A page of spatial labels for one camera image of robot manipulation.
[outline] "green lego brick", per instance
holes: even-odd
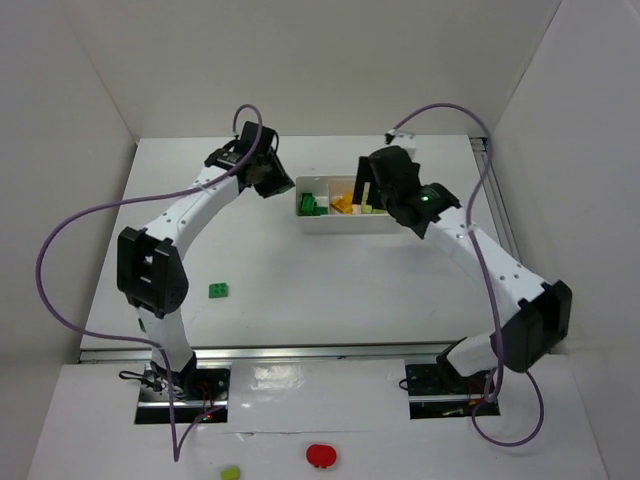
[[[316,206],[316,199],[310,193],[303,193],[300,202],[301,215],[313,215],[313,208]]]
[[[229,296],[229,285],[226,283],[212,283],[209,285],[209,298],[222,298]]]
[[[240,469],[238,467],[227,468],[220,472],[220,480],[239,480]]]
[[[329,207],[318,207],[318,206],[313,207],[313,215],[316,217],[319,217],[320,215],[328,215],[328,214],[329,214]]]

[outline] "yellow lego brick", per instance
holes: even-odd
[[[238,480],[240,478],[240,469],[238,467],[227,468],[220,472],[220,480]]]
[[[338,210],[340,213],[352,213],[353,207],[350,203],[344,201],[342,197],[337,198],[333,202],[331,202],[331,206]]]

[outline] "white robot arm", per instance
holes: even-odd
[[[353,202],[361,202],[369,183],[367,203],[384,208],[396,221],[436,245],[478,284],[482,271],[467,231],[466,210],[440,184],[422,185],[420,165],[412,162],[415,148],[406,138],[361,157]],[[524,268],[475,224],[471,225],[496,292],[502,324],[505,366],[526,372],[568,332],[572,293],[562,281],[553,285]],[[495,331],[464,338],[439,357],[443,375],[468,377],[498,364]]]
[[[245,166],[235,175],[210,185],[239,163],[257,135],[258,126],[245,123],[240,138],[207,158],[191,185],[202,186],[199,192],[178,199],[142,229],[127,227],[118,237],[118,288],[136,308],[140,326],[149,339],[164,347],[174,383],[183,389],[188,388],[196,369],[196,357],[180,312],[189,288],[182,266],[187,250],[211,219],[245,188],[253,187],[267,198],[293,187],[271,147],[277,133],[266,127],[262,127],[255,151]],[[159,375],[168,375],[155,348],[151,365]]]

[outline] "red toy tomato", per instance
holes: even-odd
[[[311,445],[307,449],[307,460],[316,468],[327,468],[336,463],[338,454],[329,445]]]

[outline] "lego brick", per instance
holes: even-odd
[[[331,206],[340,213],[348,214],[353,212],[353,207],[351,206],[351,204],[345,202],[342,197],[337,198],[333,202],[331,202]]]
[[[220,472],[220,480],[239,480],[240,469],[238,467],[227,468]]]
[[[226,283],[212,283],[209,285],[209,298],[229,296],[229,286]]]

